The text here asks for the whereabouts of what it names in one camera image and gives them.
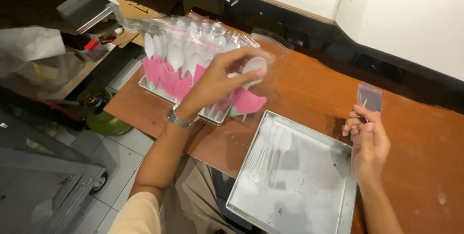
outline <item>brown countertop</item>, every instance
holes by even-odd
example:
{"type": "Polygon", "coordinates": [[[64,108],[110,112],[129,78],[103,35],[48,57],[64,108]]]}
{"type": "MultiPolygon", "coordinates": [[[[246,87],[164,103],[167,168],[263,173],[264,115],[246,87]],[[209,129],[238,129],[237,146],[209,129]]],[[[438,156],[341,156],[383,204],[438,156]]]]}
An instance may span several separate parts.
{"type": "MultiPolygon", "coordinates": [[[[138,86],[142,72],[131,77],[105,110],[156,138],[170,105],[138,86]]],[[[341,126],[359,82],[292,51],[265,109],[350,143],[341,136],[341,126]]],[[[383,182],[405,233],[464,230],[464,115],[385,91],[382,119],[392,144],[383,182]]],[[[254,133],[229,117],[221,127],[205,125],[186,153],[236,177],[254,133]]],[[[356,209],[352,233],[363,232],[361,218],[356,209]]]]}

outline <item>cart wheel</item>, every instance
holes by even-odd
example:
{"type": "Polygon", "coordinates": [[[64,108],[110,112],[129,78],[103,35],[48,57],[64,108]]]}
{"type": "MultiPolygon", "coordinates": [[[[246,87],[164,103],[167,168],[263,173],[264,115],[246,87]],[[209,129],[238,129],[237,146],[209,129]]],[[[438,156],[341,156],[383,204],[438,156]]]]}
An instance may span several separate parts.
{"type": "Polygon", "coordinates": [[[94,195],[97,192],[99,192],[101,189],[103,189],[103,186],[105,186],[107,181],[108,181],[108,173],[103,172],[100,179],[96,180],[95,186],[93,186],[93,188],[90,190],[89,194],[94,195]]]}

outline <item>aluminum tray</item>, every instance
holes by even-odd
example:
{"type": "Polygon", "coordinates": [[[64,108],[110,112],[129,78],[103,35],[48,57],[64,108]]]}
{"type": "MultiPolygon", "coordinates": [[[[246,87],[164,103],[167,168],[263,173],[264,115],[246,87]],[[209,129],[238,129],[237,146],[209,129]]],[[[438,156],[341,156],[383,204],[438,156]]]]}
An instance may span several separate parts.
{"type": "Polygon", "coordinates": [[[277,171],[276,185],[268,184],[268,179],[264,184],[253,183],[242,166],[227,209],[270,234],[349,234],[356,197],[351,147],[265,111],[243,164],[255,146],[267,143],[260,136],[265,119],[292,132],[291,148],[277,171]]]}
{"type": "MultiPolygon", "coordinates": [[[[146,76],[143,76],[140,81],[139,81],[139,85],[141,87],[143,87],[145,90],[147,90],[150,94],[158,97],[159,99],[171,104],[171,105],[176,105],[178,104],[179,102],[175,101],[175,100],[172,100],[170,98],[167,98],[165,97],[164,95],[158,93],[157,91],[153,90],[150,88],[150,85],[148,84],[148,81],[147,81],[147,77],[146,76]]],[[[211,124],[214,124],[214,125],[217,125],[217,126],[220,126],[224,123],[225,121],[225,118],[227,117],[227,114],[229,113],[230,111],[230,108],[232,107],[232,104],[230,104],[226,110],[224,112],[222,112],[220,115],[215,115],[216,117],[209,117],[208,115],[206,115],[207,113],[210,112],[211,110],[211,106],[210,107],[207,107],[207,108],[203,108],[200,113],[198,113],[198,116],[205,120],[206,122],[209,122],[211,124]]]]}

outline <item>metal watch strap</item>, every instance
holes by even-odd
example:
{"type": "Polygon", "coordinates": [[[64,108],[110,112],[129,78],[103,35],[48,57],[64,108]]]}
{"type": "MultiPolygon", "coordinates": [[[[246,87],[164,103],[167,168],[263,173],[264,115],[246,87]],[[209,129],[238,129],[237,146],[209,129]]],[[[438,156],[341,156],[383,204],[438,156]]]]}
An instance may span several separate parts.
{"type": "Polygon", "coordinates": [[[169,114],[167,115],[168,120],[171,122],[171,124],[174,124],[176,126],[179,126],[182,128],[189,128],[194,123],[194,121],[184,121],[178,118],[177,115],[175,114],[176,107],[177,105],[174,106],[169,112],[169,114]]]}

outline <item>beige sleeve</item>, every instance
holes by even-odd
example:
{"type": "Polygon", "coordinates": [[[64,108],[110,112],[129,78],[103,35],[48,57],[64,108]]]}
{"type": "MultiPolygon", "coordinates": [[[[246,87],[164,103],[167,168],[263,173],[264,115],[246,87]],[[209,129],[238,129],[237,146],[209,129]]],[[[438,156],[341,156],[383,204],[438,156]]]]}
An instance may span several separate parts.
{"type": "Polygon", "coordinates": [[[108,234],[160,234],[160,209],[156,197],[139,192],[126,201],[108,234]]]}

